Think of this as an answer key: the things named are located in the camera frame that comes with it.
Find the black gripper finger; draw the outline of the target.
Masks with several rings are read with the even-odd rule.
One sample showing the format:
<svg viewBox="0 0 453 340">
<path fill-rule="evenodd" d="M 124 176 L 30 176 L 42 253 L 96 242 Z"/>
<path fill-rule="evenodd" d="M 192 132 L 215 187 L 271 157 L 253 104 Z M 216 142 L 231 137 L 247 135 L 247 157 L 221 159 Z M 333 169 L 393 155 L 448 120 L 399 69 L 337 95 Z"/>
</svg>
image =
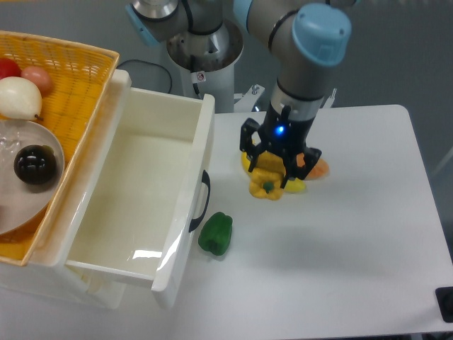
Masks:
<svg viewBox="0 0 453 340">
<path fill-rule="evenodd" d="M 320 149 L 306 147 L 302 154 L 304 165 L 298 166 L 296 154 L 290 154 L 287 150 L 282 152 L 281 158 L 285 167 L 285 175 L 280 184 L 280 188 L 285 188 L 288 181 L 294 179 L 304 180 L 318 163 L 322 151 Z"/>
<path fill-rule="evenodd" d="M 253 143 L 254 134 L 257 134 L 258 139 L 261 140 L 261 125 L 256 120 L 247 118 L 241 126 L 239 149 L 246 153 L 246 156 L 250 161 L 248 172 L 252 172 L 255 169 L 259 156 L 265 151 L 261 142 L 258 144 Z"/>
</svg>

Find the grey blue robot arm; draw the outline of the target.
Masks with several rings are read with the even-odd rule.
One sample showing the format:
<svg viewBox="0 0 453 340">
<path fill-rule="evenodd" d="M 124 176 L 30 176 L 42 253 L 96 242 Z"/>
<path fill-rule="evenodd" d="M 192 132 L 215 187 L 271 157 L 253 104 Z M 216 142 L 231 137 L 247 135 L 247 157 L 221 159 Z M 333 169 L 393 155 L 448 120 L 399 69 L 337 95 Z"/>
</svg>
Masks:
<svg viewBox="0 0 453 340">
<path fill-rule="evenodd" d="M 265 152 L 281 158 L 281 185 L 305 179 L 321 157 L 306 136 L 342 62 L 351 35 L 345 14 L 352 1 L 235 1 L 234 22 L 220 1 L 130 1 L 125 10 L 145 45 L 165 43 L 168 56 L 188 74 L 185 87 L 231 100 L 233 84 L 213 75 L 234 65 L 242 32 L 259 40 L 281 64 L 263 123 L 247 120 L 240 150 L 251 167 Z"/>
</svg>

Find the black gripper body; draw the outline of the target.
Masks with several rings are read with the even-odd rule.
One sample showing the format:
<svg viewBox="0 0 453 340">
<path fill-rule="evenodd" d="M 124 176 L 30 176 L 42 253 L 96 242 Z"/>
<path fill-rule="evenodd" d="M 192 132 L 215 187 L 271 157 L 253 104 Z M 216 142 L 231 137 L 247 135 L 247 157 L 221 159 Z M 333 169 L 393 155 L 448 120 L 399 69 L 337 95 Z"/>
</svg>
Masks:
<svg viewBox="0 0 453 340">
<path fill-rule="evenodd" d="M 291 106 L 284 106 L 278 113 L 270 104 L 261 125 L 261 145 L 265 151 L 280 158 L 284 150 L 296 155 L 304 151 L 307 147 L 306 138 L 314 122 L 314 118 L 293 120 L 289 117 L 290 113 L 293 113 Z"/>
</svg>

